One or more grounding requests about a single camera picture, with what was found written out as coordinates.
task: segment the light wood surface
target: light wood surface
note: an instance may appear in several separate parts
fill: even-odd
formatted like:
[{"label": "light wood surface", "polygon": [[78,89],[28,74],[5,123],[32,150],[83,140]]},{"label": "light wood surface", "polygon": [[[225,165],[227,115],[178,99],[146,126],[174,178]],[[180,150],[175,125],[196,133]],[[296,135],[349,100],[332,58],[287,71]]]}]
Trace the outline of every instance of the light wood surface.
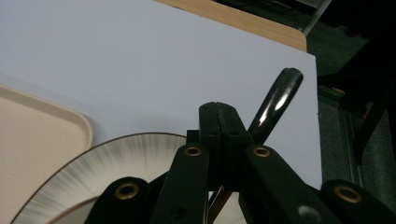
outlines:
[{"label": "light wood surface", "polygon": [[306,52],[305,35],[297,29],[269,21],[210,0],[156,0],[193,14],[219,21]]}]

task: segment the beige tray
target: beige tray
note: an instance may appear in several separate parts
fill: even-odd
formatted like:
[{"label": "beige tray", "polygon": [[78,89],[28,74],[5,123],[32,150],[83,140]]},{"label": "beige tray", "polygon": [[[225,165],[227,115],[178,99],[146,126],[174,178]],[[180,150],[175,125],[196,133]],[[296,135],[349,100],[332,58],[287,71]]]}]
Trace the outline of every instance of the beige tray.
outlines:
[{"label": "beige tray", "polygon": [[0,85],[0,223],[10,223],[47,179],[91,146],[83,115]]}]

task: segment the dark floor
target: dark floor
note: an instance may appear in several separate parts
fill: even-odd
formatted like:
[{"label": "dark floor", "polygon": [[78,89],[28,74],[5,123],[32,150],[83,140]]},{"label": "dark floor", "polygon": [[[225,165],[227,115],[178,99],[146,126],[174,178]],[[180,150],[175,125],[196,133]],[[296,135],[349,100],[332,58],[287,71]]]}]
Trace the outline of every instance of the dark floor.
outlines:
[{"label": "dark floor", "polygon": [[[277,1],[218,2],[300,30],[312,18],[310,14]],[[333,27],[322,21],[318,21],[306,39],[308,53],[317,57],[319,77],[337,73],[368,41],[359,35],[348,35],[345,27]],[[364,149],[362,166],[351,164],[346,151],[345,115],[334,100],[342,93],[323,87],[318,89],[327,92],[327,96],[318,95],[323,181],[345,179],[359,184],[396,214],[396,160],[390,142],[388,114],[385,113],[376,125]],[[362,118],[353,117],[352,120],[356,125],[362,123]]]}]

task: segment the gray carpet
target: gray carpet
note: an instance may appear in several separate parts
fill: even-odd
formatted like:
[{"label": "gray carpet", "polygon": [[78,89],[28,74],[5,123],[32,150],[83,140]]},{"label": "gray carpet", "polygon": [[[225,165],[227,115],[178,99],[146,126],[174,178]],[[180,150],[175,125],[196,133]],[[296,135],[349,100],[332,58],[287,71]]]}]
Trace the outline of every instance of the gray carpet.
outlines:
[{"label": "gray carpet", "polygon": [[[300,30],[312,18],[277,1],[218,2]],[[331,27],[319,21],[307,35],[307,51],[317,58],[318,76],[325,76],[338,72],[367,41],[359,35],[347,35],[345,27]],[[348,142],[345,129],[353,130],[363,120],[350,116],[351,123],[345,123],[345,113],[338,109],[337,104],[342,94],[329,88],[318,89],[323,181],[345,179],[355,182],[396,214],[396,160],[390,142],[388,114],[385,113],[378,122],[364,149],[362,166],[351,164],[352,160],[346,151]]]}]

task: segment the white tabletop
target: white tabletop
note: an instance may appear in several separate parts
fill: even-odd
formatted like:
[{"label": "white tabletop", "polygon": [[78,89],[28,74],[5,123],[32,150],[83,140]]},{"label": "white tabletop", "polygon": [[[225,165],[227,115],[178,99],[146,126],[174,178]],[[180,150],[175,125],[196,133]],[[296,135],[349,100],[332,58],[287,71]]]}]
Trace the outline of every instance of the white tabletop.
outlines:
[{"label": "white tabletop", "polygon": [[234,106],[246,127],[277,75],[304,81],[265,145],[321,183],[313,55],[145,1],[2,1],[0,83],[87,116],[98,145],[131,133],[186,134],[198,107]]}]

